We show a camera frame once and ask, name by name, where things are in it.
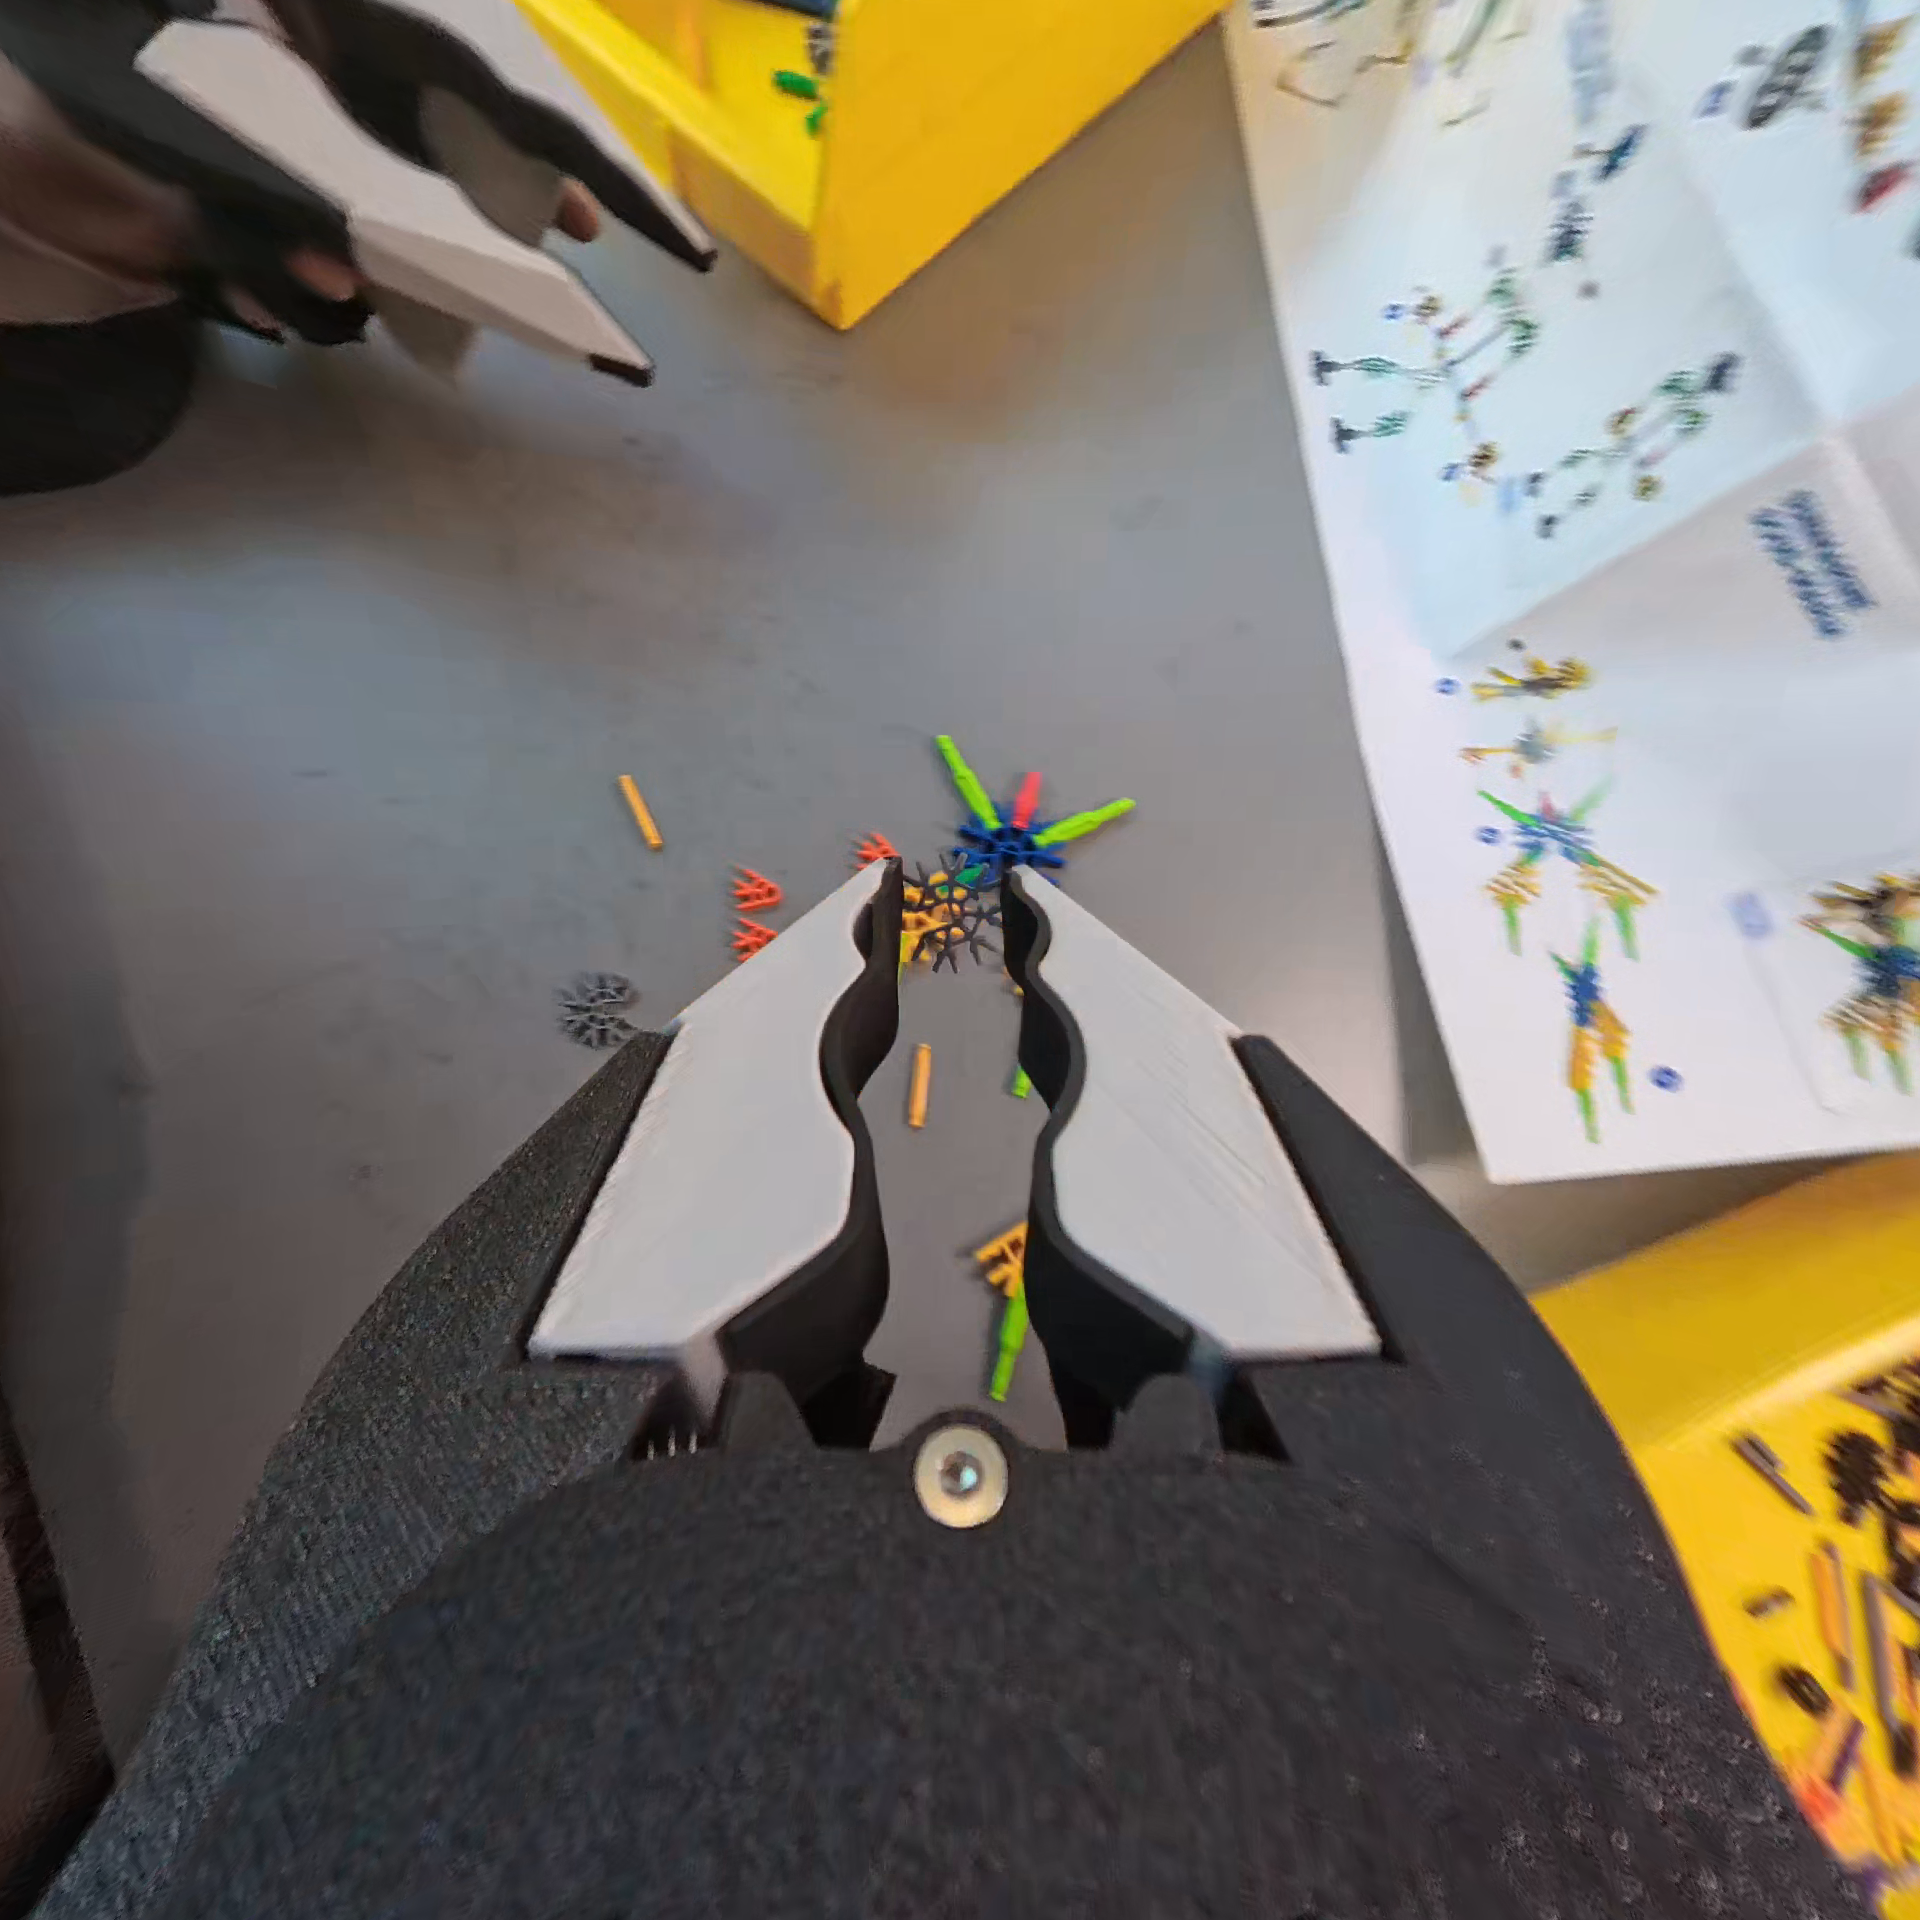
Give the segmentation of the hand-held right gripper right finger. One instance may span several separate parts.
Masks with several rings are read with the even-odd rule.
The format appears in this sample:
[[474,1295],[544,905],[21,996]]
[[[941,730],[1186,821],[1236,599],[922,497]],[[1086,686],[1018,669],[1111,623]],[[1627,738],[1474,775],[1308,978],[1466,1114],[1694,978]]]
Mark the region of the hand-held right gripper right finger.
[[1045,1103],[1024,1300],[1068,1444],[1160,1378],[1379,1361],[1380,1329],[1256,1090],[1248,1038],[1059,885],[1011,868],[1018,1063]]

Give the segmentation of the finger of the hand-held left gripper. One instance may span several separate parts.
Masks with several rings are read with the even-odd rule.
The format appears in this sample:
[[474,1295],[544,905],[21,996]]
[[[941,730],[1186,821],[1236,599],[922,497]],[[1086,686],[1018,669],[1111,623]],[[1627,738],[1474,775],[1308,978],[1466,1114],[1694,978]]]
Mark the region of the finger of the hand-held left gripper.
[[427,106],[453,101],[507,153],[555,170],[619,225],[695,273],[706,228],[612,130],[514,3],[272,3],[272,17],[349,119],[394,153],[446,172]]
[[382,295],[643,388],[654,381],[648,354],[566,267],[360,130],[282,42],[242,23],[178,21],[149,42],[134,71],[333,205],[358,273]]

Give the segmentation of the white folded instruction sheet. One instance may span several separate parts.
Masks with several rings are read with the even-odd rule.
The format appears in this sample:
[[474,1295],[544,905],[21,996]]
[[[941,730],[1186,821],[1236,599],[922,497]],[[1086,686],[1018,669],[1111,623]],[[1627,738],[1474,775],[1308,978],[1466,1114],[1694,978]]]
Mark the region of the white folded instruction sheet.
[[1226,30],[1487,1177],[1915,1147],[1918,4]]

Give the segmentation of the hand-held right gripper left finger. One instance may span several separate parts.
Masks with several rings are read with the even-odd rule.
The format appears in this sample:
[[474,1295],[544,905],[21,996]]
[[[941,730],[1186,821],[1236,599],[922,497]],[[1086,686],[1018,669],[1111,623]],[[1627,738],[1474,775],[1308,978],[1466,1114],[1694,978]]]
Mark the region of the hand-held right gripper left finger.
[[640,1450],[698,1450],[730,1385],[844,1399],[888,1300],[860,1098],[898,1034],[902,865],[878,859],[668,1029],[528,1335],[668,1372]]

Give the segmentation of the pile of colourful construction pieces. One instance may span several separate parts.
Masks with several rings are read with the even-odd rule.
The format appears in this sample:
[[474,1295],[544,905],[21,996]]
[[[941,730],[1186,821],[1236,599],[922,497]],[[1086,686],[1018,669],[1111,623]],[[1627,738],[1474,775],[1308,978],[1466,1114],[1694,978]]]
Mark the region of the pile of colourful construction pieces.
[[830,109],[830,83],[836,69],[839,3],[760,3],[765,10],[802,23],[800,61],[774,69],[774,93],[805,108],[810,138],[823,130]]

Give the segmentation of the toy model with red rod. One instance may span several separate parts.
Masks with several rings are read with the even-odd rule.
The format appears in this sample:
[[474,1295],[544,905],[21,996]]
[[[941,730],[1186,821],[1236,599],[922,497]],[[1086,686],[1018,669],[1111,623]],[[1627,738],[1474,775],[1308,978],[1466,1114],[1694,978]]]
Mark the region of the toy model with red rod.
[[1047,819],[1039,813],[1045,789],[1039,773],[1026,773],[1012,798],[996,801],[954,735],[938,733],[933,749],[946,773],[963,819],[954,829],[949,847],[926,866],[944,865],[951,851],[963,847],[991,866],[998,898],[1007,874],[1018,868],[1060,874],[1070,847],[1123,822],[1136,811],[1136,803],[1123,798],[1080,807],[1060,819]]

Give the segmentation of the blue yellow green toy model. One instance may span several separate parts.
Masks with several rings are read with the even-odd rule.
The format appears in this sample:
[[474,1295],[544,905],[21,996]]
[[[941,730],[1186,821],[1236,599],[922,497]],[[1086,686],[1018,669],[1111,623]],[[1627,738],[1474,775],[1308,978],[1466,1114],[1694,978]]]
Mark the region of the blue yellow green toy model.
[[1024,1295],[1026,1222],[1018,1221],[973,1249],[975,1276],[998,1300],[991,1369],[988,1380],[989,1401],[1007,1401],[1018,1362],[1028,1335],[1028,1310]]

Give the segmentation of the yellow bin with colourful pieces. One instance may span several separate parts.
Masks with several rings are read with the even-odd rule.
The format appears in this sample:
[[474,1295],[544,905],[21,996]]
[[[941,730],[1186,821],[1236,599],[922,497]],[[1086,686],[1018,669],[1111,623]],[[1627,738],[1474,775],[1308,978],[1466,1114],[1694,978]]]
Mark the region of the yellow bin with colourful pieces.
[[756,3],[523,3],[691,207],[835,329],[872,314],[1218,14],[1218,3],[842,3],[823,130]]

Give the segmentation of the person's left hand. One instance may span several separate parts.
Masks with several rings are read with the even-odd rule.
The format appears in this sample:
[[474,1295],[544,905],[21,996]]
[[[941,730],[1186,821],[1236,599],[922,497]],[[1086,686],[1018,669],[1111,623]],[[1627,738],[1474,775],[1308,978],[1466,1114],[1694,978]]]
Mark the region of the person's left hand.
[[180,299],[198,205],[60,125],[2,134],[2,323],[88,324]]

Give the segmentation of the pile of dark construction pieces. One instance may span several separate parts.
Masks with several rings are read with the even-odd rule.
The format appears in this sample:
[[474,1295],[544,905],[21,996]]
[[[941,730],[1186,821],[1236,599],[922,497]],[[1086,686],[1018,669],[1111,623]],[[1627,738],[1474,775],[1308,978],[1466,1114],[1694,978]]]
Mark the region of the pile of dark construction pieces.
[[1872,1916],[1918,1903],[1915,1357],[1731,1441],[1731,1658],[1789,1798]]

